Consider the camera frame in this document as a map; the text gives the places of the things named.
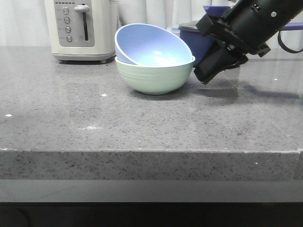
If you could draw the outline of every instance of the toaster lever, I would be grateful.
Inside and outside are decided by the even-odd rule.
[[[86,13],[89,11],[89,6],[87,5],[78,5],[78,6],[75,6],[75,11],[77,13]]]

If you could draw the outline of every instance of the gray granite countertop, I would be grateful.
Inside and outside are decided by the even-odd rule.
[[[207,86],[129,88],[115,61],[0,47],[0,179],[303,179],[303,55],[273,50]]]

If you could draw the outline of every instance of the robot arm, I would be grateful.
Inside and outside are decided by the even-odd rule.
[[[265,42],[301,11],[302,0],[239,0],[221,17],[204,15],[196,26],[216,42],[195,75],[207,84],[220,71],[246,63],[248,53],[263,57],[270,51]]]

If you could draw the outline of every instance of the white toaster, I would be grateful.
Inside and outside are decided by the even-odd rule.
[[[45,0],[53,56],[106,61],[115,55],[116,0]]]

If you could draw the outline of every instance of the mint green bowl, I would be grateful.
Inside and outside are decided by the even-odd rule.
[[[177,66],[139,66],[115,58],[122,79],[133,89],[149,95],[162,95],[181,87],[193,69],[191,62]]]

